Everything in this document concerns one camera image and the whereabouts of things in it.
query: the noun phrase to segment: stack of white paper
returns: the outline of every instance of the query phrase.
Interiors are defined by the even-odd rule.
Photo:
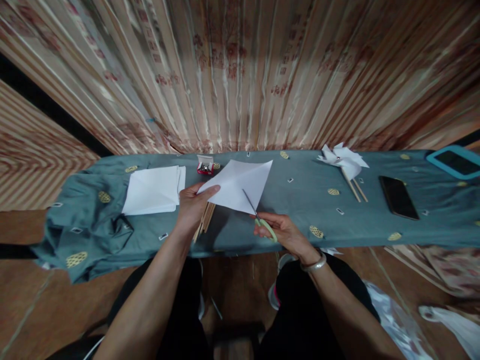
[[[203,184],[198,194],[214,185],[220,185],[220,191],[213,195],[209,202],[254,215],[254,210],[243,190],[248,194],[256,210],[271,167],[272,161],[247,163],[230,160],[217,176]]]
[[[122,213],[144,215],[174,212],[185,189],[185,166],[135,171],[130,176]]]

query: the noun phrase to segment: hand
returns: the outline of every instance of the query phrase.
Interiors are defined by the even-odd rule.
[[[264,219],[275,232],[278,242],[282,244],[293,256],[300,259],[304,265],[315,264],[320,260],[320,254],[310,244],[307,238],[300,232],[290,216],[279,215],[270,212],[259,212],[258,217]],[[265,226],[255,225],[254,235],[261,238],[270,238],[270,231]]]
[[[197,195],[203,184],[204,182],[199,182],[180,191],[180,207],[175,228],[182,233],[192,233],[193,236],[200,225],[207,201],[220,190],[220,185],[215,185]]]

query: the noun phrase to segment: wooden stick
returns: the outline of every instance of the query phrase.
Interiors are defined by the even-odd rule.
[[[214,215],[214,211],[215,211],[216,206],[217,206],[216,204],[213,204],[213,206],[211,207],[211,213],[210,213],[210,216],[208,217],[208,220],[206,222],[205,232],[207,232],[207,230],[209,229],[210,221],[212,220],[212,216]]]
[[[341,173],[343,174],[343,177],[345,178],[346,182],[350,186],[351,191],[353,191],[353,195],[355,195],[358,202],[361,203],[362,201],[360,200],[359,196],[357,195],[357,192],[355,191],[355,188],[353,187],[352,183],[349,181],[349,178],[347,177],[347,174],[345,173],[345,170],[342,167],[340,167],[340,169],[341,169]]]
[[[365,200],[365,202],[368,203],[369,200],[367,199],[367,197],[365,196],[364,192],[363,192],[362,189],[360,188],[360,185],[359,185],[359,183],[357,182],[357,180],[353,179],[353,183],[355,184],[356,188],[358,189],[358,191],[360,192],[361,196],[363,197],[363,200]]]
[[[197,238],[199,237],[200,232],[202,231],[202,225],[205,219],[205,211],[207,211],[207,207],[205,207],[205,209],[203,210],[203,215],[201,216],[201,219],[200,219],[200,225],[198,225],[198,229],[195,231],[195,235],[193,236],[194,244],[197,242]]]
[[[202,228],[202,222],[200,221],[200,225],[198,226],[198,229],[195,231],[195,235],[193,236],[193,243],[194,244],[197,242],[197,238],[199,237],[201,228]]]
[[[207,221],[209,220],[209,215],[210,215],[210,211],[212,209],[212,203],[211,202],[207,202],[206,203],[206,208],[205,208],[205,212],[203,213],[203,220],[202,220],[202,225],[201,225],[201,230],[200,230],[200,233],[204,233],[205,232],[205,226],[207,225]]]

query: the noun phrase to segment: scissor blade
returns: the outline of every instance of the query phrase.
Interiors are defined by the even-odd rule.
[[[255,216],[258,218],[259,216],[257,215],[257,212],[255,211],[255,208],[254,208],[252,202],[250,201],[249,196],[247,195],[247,193],[245,192],[245,190],[242,189],[242,191],[243,191],[243,193],[245,194],[246,199],[248,200],[248,203],[249,203],[250,206],[251,206],[251,209],[252,209],[253,212],[255,213]]]

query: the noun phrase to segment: scissors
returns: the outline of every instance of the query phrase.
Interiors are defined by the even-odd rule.
[[[269,224],[268,222],[266,222],[265,220],[259,218],[259,215],[257,214],[257,211],[255,210],[254,206],[252,205],[252,202],[251,202],[250,199],[249,199],[249,196],[247,195],[247,193],[245,192],[245,190],[242,189],[242,191],[243,191],[243,193],[245,194],[246,199],[248,200],[248,203],[250,204],[253,212],[255,213],[255,216],[256,216],[255,224],[256,224],[257,226],[259,226],[259,227],[260,227],[260,226],[266,227],[266,229],[267,229],[267,230],[270,232],[270,234],[271,234],[271,240],[272,240],[274,243],[278,242],[279,240],[277,239],[277,235],[275,235],[273,229],[270,227],[270,224]]]

